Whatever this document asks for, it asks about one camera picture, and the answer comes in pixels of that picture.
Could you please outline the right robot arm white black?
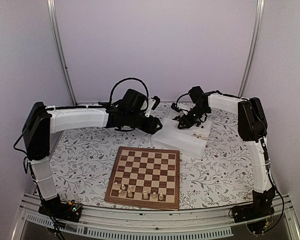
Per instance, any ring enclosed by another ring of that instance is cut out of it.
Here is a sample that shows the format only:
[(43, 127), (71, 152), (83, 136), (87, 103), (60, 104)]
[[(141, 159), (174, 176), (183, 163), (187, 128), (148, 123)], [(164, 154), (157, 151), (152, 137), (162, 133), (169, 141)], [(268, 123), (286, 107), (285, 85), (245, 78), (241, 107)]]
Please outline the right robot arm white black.
[(252, 218), (259, 218), (272, 205), (276, 195), (267, 147), (268, 124), (260, 99), (242, 98), (218, 90), (204, 92), (200, 86), (192, 87), (187, 96), (194, 104), (192, 108), (185, 109), (177, 101), (171, 105), (173, 110), (183, 113), (177, 119), (179, 129), (189, 129), (200, 123), (201, 118), (211, 113), (212, 109), (237, 115), (237, 131), (248, 148), (254, 176), (253, 202), (248, 208), (248, 213)]

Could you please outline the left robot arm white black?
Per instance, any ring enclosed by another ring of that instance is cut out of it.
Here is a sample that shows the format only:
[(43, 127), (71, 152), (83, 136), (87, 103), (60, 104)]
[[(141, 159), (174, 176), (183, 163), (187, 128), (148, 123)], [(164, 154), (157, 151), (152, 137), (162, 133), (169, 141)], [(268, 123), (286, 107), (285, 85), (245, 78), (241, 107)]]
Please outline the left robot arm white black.
[(151, 112), (158, 106), (157, 96), (146, 95), (128, 89), (123, 98), (97, 105), (48, 107), (36, 102), (23, 125), (19, 140), (23, 140), (23, 153), (29, 162), (31, 174), (38, 191), (45, 202), (45, 209), (53, 216), (64, 213), (52, 171), (50, 168), (50, 135), (81, 128), (138, 129), (147, 134), (155, 134), (163, 125)]

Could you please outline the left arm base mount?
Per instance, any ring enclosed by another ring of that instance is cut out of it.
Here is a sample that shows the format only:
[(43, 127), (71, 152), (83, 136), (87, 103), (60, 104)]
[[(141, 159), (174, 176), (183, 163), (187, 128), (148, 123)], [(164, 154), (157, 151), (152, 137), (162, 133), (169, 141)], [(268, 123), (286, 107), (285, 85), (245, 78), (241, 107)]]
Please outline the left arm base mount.
[(41, 205), (38, 212), (40, 214), (53, 219), (66, 220), (74, 223), (79, 222), (82, 214), (82, 203), (75, 202), (75, 200), (63, 202), (59, 195), (50, 200), (43, 199), (41, 195), (39, 197)]

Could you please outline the light chess knight piece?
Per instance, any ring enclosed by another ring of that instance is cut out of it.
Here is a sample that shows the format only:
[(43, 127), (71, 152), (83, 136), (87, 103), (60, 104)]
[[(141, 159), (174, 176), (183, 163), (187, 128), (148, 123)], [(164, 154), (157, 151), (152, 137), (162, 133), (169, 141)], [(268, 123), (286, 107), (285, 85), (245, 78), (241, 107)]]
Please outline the light chess knight piece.
[(118, 194), (119, 194), (119, 196), (123, 196), (123, 195), (124, 195), (124, 191), (123, 191), (122, 189), (120, 189), (120, 190), (118, 191)]

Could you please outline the light chess queen piece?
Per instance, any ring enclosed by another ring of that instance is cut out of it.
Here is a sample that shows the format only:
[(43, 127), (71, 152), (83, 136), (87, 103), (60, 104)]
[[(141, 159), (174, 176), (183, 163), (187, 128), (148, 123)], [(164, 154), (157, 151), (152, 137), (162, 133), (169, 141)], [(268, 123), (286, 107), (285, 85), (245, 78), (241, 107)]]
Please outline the light chess queen piece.
[(148, 200), (149, 199), (149, 193), (148, 193), (148, 191), (144, 190), (142, 192), (142, 199), (143, 200)]

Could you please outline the wooden chess board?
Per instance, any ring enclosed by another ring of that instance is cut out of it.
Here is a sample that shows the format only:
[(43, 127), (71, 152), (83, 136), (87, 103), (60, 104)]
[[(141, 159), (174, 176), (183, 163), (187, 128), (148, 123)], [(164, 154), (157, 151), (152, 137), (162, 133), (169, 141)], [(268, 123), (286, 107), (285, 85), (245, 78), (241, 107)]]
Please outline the wooden chess board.
[[(105, 193), (105, 202), (177, 211), (180, 207), (180, 161), (178, 150), (119, 147)], [(120, 184), (120, 189), (114, 189), (115, 182)], [(121, 184), (125, 185), (123, 196), (119, 196)], [(127, 196), (129, 186), (134, 186), (132, 198)], [(148, 191), (149, 199), (143, 199), (143, 191)], [(153, 192), (157, 193), (157, 199), (152, 199)], [(163, 193), (164, 200), (159, 200), (160, 193)]]

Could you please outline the light chess piece bishop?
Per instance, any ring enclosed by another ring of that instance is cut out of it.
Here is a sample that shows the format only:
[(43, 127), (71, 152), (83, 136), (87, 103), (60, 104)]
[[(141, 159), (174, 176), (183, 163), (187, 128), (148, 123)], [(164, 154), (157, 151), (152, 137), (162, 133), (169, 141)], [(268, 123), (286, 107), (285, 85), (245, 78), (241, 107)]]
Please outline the light chess piece bishop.
[(151, 198), (152, 199), (157, 199), (157, 197), (158, 197), (158, 195), (157, 195), (157, 193), (156, 192), (153, 192), (152, 194), (151, 194)]

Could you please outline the light chess piece rook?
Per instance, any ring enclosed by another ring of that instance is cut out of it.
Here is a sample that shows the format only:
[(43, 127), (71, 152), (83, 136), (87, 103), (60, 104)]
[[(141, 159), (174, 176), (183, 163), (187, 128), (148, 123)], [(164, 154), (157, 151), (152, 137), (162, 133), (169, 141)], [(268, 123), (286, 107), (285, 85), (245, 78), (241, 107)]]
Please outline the light chess piece rook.
[(133, 195), (133, 192), (131, 190), (128, 190), (127, 191), (127, 197), (128, 198), (132, 198), (134, 195)]

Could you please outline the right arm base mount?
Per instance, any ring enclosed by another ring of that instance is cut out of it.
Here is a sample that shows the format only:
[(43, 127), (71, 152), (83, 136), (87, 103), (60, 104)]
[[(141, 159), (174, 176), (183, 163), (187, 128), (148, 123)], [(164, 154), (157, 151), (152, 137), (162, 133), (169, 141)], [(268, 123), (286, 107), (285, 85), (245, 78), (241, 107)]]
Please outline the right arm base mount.
[(233, 206), (228, 215), (235, 223), (246, 222), (248, 231), (254, 235), (264, 234), (273, 220), (275, 213), (271, 202), (266, 200), (265, 205), (260, 200), (253, 203)]

